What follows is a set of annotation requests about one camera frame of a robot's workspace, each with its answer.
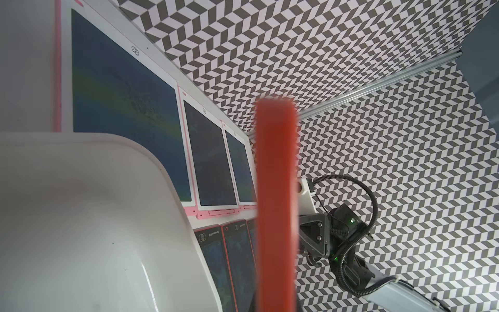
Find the gray and white pattern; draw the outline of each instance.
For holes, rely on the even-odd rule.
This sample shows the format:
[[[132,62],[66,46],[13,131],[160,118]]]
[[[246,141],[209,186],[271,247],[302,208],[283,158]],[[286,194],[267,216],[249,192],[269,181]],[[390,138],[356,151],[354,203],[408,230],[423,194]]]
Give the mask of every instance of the gray and white pattern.
[[[497,0],[112,0],[241,129],[459,47]]]
[[[348,174],[378,198],[374,240],[363,239],[360,256],[452,311],[499,309],[499,144],[454,63],[310,118],[300,135],[300,176]],[[371,217],[349,182],[317,192],[326,210],[346,203]],[[343,292],[323,264],[297,259],[306,311],[383,311]]]

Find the black tablet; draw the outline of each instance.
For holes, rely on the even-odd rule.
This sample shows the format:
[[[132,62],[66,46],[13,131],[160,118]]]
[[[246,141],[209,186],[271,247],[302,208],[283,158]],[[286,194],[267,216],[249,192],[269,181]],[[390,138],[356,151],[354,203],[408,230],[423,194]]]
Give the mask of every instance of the black tablet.
[[[248,312],[256,290],[255,266],[246,220],[222,225],[238,312]]]
[[[183,103],[196,174],[198,209],[238,208],[236,189],[222,132],[222,122],[191,99],[189,102],[184,100]]]
[[[231,166],[238,190],[241,205],[256,205],[256,196],[251,175],[250,161],[251,150],[246,150],[244,140],[233,131],[225,131],[227,147],[231,156]]]
[[[227,254],[220,226],[195,230],[196,238],[222,302],[223,312],[236,312]]]
[[[184,205],[193,206],[177,82],[130,48],[122,34],[101,30],[110,25],[93,23],[71,11],[73,107],[72,120],[65,123],[72,128],[66,130],[111,133],[139,143],[165,167]]]

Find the dark screen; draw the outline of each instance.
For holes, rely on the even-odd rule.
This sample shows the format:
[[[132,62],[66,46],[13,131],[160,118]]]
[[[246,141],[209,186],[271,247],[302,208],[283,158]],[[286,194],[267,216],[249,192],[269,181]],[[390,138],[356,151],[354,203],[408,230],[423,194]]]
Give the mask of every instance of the dark screen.
[[[253,179],[251,178],[250,163],[246,153],[245,145],[234,138],[226,131],[227,145],[231,154],[232,169],[236,179],[239,201],[244,203],[254,203]]]
[[[184,101],[201,206],[236,205],[220,127]]]
[[[215,286],[222,302],[223,312],[234,311],[232,289],[229,280],[229,272],[224,260],[225,253],[221,241],[214,241],[205,246],[201,246],[206,263],[212,274]]]
[[[238,311],[247,312],[255,292],[256,281],[250,237],[246,226],[226,234],[225,240]]]
[[[174,88],[75,10],[71,16],[74,132],[139,143],[165,167],[180,200],[191,201]]]

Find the black cable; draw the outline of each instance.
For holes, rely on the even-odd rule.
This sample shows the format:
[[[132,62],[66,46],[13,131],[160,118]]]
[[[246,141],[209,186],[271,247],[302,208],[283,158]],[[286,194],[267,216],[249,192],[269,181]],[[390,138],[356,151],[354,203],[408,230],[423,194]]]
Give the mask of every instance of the black cable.
[[[414,286],[412,286],[411,284],[409,284],[408,281],[398,280],[397,283],[399,283],[402,286],[405,286],[405,287],[409,288],[412,291],[414,290]]]
[[[341,236],[347,236],[348,235],[347,231],[342,231],[342,230],[337,230],[337,229],[330,229],[329,231],[332,234],[336,234],[336,235],[341,235]]]
[[[319,201],[320,206],[322,207],[322,209],[324,210],[324,212],[326,212],[326,208],[325,208],[325,207],[324,207],[324,205],[322,204],[322,201],[319,199],[319,196],[317,196],[317,194],[315,194],[315,198]]]
[[[396,277],[395,276],[387,276],[387,277],[385,277],[385,278],[377,281],[374,285],[372,285],[372,286],[370,286],[368,288],[365,288],[365,289],[362,289],[362,290],[355,290],[348,283],[348,280],[345,278],[345,272],[343,271],[343,265],[344,265],[345,258],[347,256],[348,252],[353,247],[355,247],[355,245],[364,236],[366,236],[367,233],[369,233],[371,231],[371,229],[374,227],[374,223],[378,219],[378,202],[376,201],[376,197],[374,196],[373,192],[371,192],[371,190],[364,183],[360,182],[359,180],[357,180],[355,178],[349,177],[349,176],[345,176],[345,175],[341,175],[341,174],[326,175],[326,176],[322,176],[322,177],[319,177],[319,178],[315,179],[312,182],[312,185],[315,186],[319,182],[322,182],[322,181],[325,181],[325,180],[329,180],[329,179],[343,179],[343,180],[351,181],[351,182],[357,184],[358,186],[360,186],[364,191],[366,191],[367,195],[369,195],[369,198],[371,199],[371,202],[372,202],[372,205],[373,205],[373,214],[372,214],[372,217],[371,217],[371,221],[369,222],[369,224],[368,224],[368,226],[366,228],[364,228],[361,232],[359,232],[357,235],[355,235],[347,243],[347,245],[345,245],[343,251],[338,255],[339,259],[338,259],[338,276],[337,276],[337,280],[338,280],[338,284],[340,285],[340,287],[342,287],[343,289],[347,290],[349,293],[351,293],[351,294],[353,294],[353,295],[355,295],[357,297],[362,297],[362,296],[366,296],[366,295],[372,294],[373,292],[377,291],[378,289],[380,289],[381,287],[385,286],[389,282],[395,280]]]

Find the orange stick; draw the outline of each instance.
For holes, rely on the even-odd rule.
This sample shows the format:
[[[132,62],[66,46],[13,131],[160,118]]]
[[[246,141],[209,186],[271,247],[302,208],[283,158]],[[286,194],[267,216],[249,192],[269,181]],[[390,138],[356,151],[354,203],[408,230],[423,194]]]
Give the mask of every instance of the orange stick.
[[[295,311],[297,117],[290,100],[256,104],[259,312]]]

